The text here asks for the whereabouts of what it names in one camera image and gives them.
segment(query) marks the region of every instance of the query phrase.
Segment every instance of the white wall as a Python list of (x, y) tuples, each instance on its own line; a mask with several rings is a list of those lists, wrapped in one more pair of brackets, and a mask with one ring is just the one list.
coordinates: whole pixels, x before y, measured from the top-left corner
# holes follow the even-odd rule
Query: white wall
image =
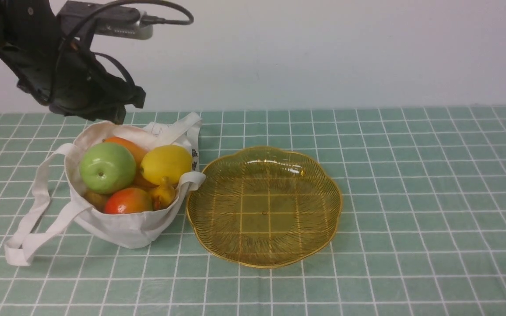
[[(193, 25), (93, 44), (143, 86), (148, 111), (506, 104), (506, 0), (175, 2)], [(0, 112), (46, 110), (15, 84), (0, 62)]]

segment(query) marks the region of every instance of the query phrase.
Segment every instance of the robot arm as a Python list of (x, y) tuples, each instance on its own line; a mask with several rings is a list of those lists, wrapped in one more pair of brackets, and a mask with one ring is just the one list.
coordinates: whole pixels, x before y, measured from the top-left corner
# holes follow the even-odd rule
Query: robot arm
[[(0, 59), (18, 77), (17, 86), (42, 106), (64, 116), (122, 124), (125, 106), (143, 108), (146, 92), (114, 58), (94, 53), (94, 34), (146, 40), (153, 24), (193, 23), (185, 8), (163, 0), (117, 0), (109, 4), (68, 1), (57, 15), (49, 0), (0, 0)], [(188, 20), (165, 20), (124, 7), (160, 4)], [(124, 76), (109, 74), (97, 61), (112, 62)]]

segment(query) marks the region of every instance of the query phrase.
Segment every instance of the black cable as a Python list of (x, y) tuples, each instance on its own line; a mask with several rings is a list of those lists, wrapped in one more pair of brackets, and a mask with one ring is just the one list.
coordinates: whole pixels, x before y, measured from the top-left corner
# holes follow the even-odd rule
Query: black cable
[(38, 102), (40, 105), (47, 106), (50, 104), (48, 100), (45, 100), (44, 97), (42, 97), (41, 92), (39, 92), (33, 84), (29, 81), (29, 79), (25, 76), (25, 74), (20, 70), (16, 64), (12, 62), (12, 60), (9, 60), (9, 58), (6, 56), (4, 50), (0, 48), (0, 59), (2, 62), (4, 62), (10, 70), (17, 76), (21, 84), (23, 84), (26, 89), (30, 92), (30, 94), (33, 96), (34, 100)]
[(111, 64), (113, 64), (119, 70), (119, 72), (122, 74), (122, 76), (124, 77), (124, 80), (126, 80), (128, 85), (130, 86), (130, 88), (136, 87), (134, 79), (132, 79), (132, 76), (130, 76), (130, 72), (128, 72), (128, 70), (126, 70), (126, 68), (124, 68), (124, 66), (122, 66), (120, 61), (112, 58), (111, 56), (108, 56), (107, 54), (103, 54), (103, 53), (94, 53), (94, 54), (96, 56), (104, 57), (104, 58), (106, 58), (106, 60), (111, 62)]
[(165, 1), (165, 0), (117, 0), (113, 2), (108, 2), (108, 4), (104, 4), (103, 6), (95, 9), (90, 14), (87, 14), (74, 28), (67, 34), (62, 43), (60, 44), (60, 49), (58, 52), (58, 57), (56, 58), (56, 64), (54, 64), (54, 70), (52, 70), (51, 80), (50, 80), (50, 95), (48, 96), (48, 102), (52, 102), (54, 100), (54, 91), (55, 91), (55, 83), (56, 83), (56, 74), (58, 73), (58, 67), (60, 66), (60, 61), (62, 60), (62, 56), (66, 51), (66, 48), (72, 43), (76, 34), (83, 28), (87, 22), (89, 22), (92, 18), (94, 18), (97, 14), (108, 10), (113, 7), (124, 6), (125, 4), (156, 4), (158, 6), (165, 6), (172, 9), (175, 9), (188, 17), (187, 21), (181, 20), (164, 20), (164, 24), (177, 24), (177, 25), (189, 25), (192, 24), (195, 20), (191, 12), (185, 9), (183, 6), (179, 6), (178, 4), (174, 4), (173, 2)]
[(174, 24), (174, 25), (188, 25), (192, 23), (192, 20), (181, 21), (181, 20), (167, 20), (166, 18), (158, 18), (157, 16), (144, 16), (140, 23), (143, 25), (154, 25), (154, 24)]

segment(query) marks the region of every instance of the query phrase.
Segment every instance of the golden plate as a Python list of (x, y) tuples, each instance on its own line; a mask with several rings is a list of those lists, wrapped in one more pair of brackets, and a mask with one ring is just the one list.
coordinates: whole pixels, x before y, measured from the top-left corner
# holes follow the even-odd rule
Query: golden plate
[(187, 200), (199, 242), (219, 258), (255, 268), (298, 262), (337, 232), (343, 196), (312, 158), (257, 146), (218, 158)]

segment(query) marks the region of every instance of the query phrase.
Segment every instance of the table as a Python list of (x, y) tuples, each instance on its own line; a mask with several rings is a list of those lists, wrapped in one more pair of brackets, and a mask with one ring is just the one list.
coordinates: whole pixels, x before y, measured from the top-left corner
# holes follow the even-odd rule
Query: table
[[(201, 167), (259, 144), (317, 159), (344, 192), (321, 252), (275, 270), (209, 255), (181, 210), (128, 250), (72, 224), (32, 266), (2, 243), (32, 206), (37, 166), (88, 122), (0, 115), (0, 316), (506, 316), (506, 106), (202, 112)], [(127, 124), (185, 113), (137, 112)], [(68, 200), (51, 166), (45, 230)]]

